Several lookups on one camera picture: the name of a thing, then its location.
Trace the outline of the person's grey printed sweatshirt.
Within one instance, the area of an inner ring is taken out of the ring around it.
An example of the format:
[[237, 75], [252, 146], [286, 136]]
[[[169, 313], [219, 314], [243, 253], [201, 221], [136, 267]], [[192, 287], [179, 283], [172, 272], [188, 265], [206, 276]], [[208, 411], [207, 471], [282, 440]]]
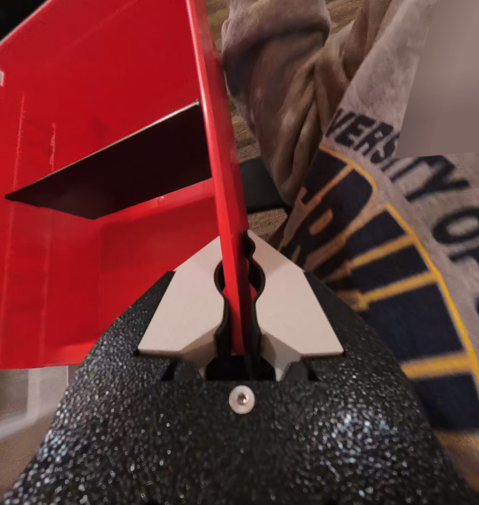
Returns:
[[479, 491], [479, 153], [395, 152], [435, 1], [363, 1], [334, 34], [325, 1], [287, 3], [281, 249], [376, 330]]

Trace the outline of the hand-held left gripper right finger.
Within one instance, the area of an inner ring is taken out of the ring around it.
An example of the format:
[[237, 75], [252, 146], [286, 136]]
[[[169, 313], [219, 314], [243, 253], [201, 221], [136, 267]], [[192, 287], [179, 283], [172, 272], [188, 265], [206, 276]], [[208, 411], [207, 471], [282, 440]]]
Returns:
[[252, 231], [252, 260], [263, 284], [255, 300], [260, 356], [281, 380], [292, 363], [344, 353], [305, 272]]

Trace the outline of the red plastic bin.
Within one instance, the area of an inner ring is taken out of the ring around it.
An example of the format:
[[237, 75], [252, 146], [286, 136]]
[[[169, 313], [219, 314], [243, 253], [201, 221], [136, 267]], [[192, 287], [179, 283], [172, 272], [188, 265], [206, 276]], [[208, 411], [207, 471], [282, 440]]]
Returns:
[[0, 73], [0, 370], [79, 363], [217, 236], [242, 352], [248, 220], [205, 1], [47, 1]]

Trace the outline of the clear plastic bin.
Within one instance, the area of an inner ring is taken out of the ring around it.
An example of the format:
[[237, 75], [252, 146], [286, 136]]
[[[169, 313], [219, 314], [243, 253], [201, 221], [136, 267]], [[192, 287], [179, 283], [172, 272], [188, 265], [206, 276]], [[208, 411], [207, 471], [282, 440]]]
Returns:
[[0, 441], [54, 414], [78, 367], [0, 370]]

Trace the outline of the black office chair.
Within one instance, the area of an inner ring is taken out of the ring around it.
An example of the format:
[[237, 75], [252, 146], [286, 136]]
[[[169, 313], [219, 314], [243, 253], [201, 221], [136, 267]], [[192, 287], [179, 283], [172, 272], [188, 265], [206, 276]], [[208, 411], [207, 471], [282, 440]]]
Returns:
[[247, 214], [271, 210], [290, 211], [290, 207], [276, 189], [262, 158], [243, 161], [239, 168]]

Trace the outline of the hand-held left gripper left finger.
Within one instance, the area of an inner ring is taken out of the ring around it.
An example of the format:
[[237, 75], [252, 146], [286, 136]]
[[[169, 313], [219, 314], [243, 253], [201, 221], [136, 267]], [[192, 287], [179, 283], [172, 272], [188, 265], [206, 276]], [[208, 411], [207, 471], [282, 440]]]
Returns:
[[198, 369], [230, 357], [230, 304], [222, 284], [216, 237], [174, 270], [138, 353], [191, 362]]

